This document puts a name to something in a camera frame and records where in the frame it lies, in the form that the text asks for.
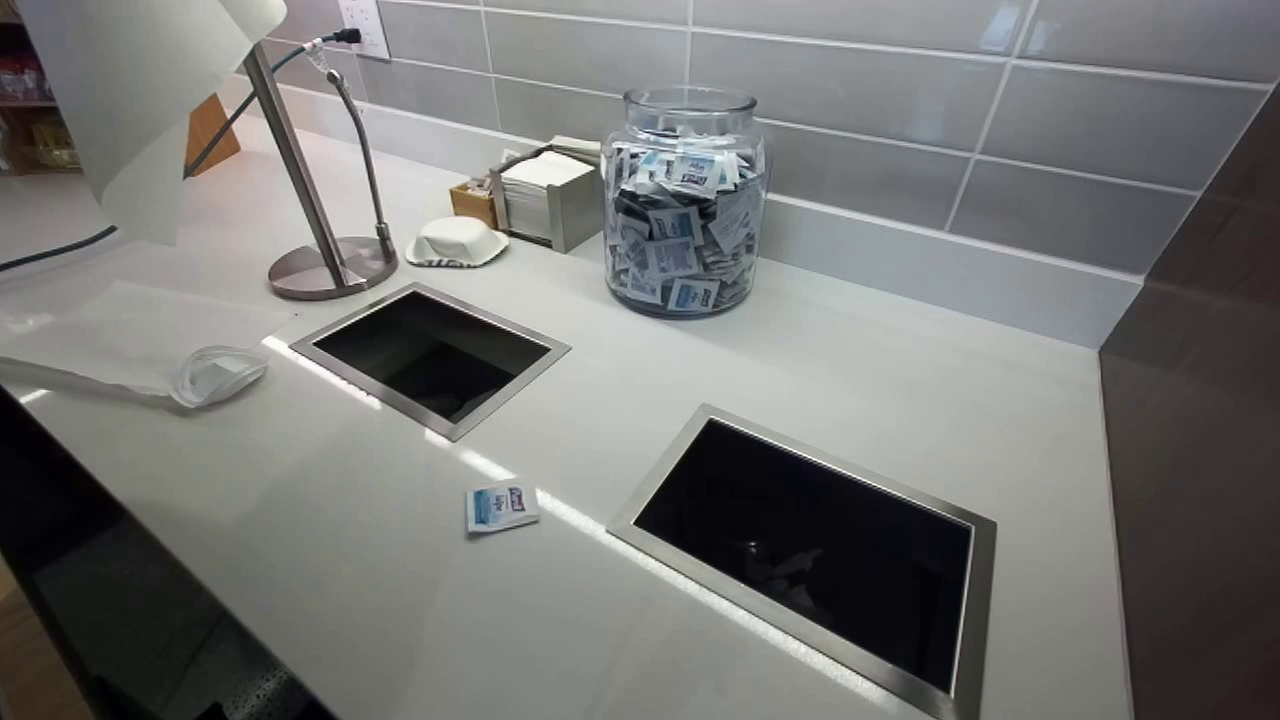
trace lamp shade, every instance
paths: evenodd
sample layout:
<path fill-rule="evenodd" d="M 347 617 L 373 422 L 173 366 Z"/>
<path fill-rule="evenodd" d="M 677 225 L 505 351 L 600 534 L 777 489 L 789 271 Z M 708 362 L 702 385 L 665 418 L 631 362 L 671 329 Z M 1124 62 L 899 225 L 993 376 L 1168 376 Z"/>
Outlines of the lamp shade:
<path fill-rule="evenodd" d="M 85 181 L 138 231 L 175 207 L 193 109 L 283 22 L 283 0 L 22 0 L 22 11 Z"/>

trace lamp base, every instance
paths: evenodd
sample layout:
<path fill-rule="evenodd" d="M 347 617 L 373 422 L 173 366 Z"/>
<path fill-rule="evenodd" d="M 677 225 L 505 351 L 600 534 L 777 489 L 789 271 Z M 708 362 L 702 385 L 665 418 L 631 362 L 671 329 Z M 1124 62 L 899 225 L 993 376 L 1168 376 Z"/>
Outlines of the lamp base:
<path fill-rule="evenodd" d="M 398 258 L 384 258 L 375 237 L 339 237 L 338 249 L 344 258 L 347 288 L 338 288 L 322 249 L 303 245 L 271 265 L 271 292 L 283 301 L 338 301 L 369 292 L 398 271 Z"/>

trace metal stand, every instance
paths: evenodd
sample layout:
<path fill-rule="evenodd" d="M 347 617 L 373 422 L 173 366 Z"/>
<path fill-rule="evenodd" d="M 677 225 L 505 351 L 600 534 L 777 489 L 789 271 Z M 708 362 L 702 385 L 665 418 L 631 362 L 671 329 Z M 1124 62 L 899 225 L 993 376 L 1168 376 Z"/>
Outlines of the metal stand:
<path fill-rule="evenodd" d="M 357 297 L 357 292 L 390 279 L 398 271 L 398 258 L 384 253 L 384 245 L 375 237 L 344 237 L 344 239 L 333 237 L 315 181 L 314 181 L 309 159 L 295 143 L 287 109 L 283 109 L 280 89 L 268 74 L 263 48 L 250 54 L 245 76 L 256 93 L 256 106 L 268 118 L 280 159 L 287 168 L 295 202 L 303 203 L 303 215 L 315 237 L 315 249 L 295 249 L 271 265 L 271 271 L 268 271 L 271 292 L 283 301 L 338 301 L 338 297 Z"/>

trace tissue box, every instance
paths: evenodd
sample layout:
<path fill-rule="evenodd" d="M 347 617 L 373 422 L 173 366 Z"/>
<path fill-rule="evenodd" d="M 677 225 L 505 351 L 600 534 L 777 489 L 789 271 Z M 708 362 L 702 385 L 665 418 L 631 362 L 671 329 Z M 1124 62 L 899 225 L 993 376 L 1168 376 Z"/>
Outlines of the tissue box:
<path fill-rule="evenodd" d="M 604 181 L 598 164 L 588 171 L 568 177 L 566 164 L 541 168 L 535 159 L 551 149 L 535 149 L 528 157 L 508 159 L 494 171 L 500 225 L 521 237 L 549 245 L 555 253 L 571 253 L 588 237 L 604 229 Z"/>

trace desk lamp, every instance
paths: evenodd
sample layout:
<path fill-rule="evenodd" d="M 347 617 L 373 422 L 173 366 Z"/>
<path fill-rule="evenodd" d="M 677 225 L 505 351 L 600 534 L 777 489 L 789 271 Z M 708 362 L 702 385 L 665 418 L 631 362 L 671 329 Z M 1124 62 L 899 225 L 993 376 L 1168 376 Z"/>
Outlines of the desk lamp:
<path fill-rule="evenodd" d="M 268 268 L 268 288 L 283 301 L 333 301 L 398 271 L 384 229 L 357 239 L 333 237 L 261 48 L 283 22 L 283 0 L 22 0 L 22 17 L 78 142 L 85 181 L 119 229 L 128 229 L 119 211 L 173 211 L 175 222 L 187 118 L 245 64 L 315 239 L 280 258 Z"/>

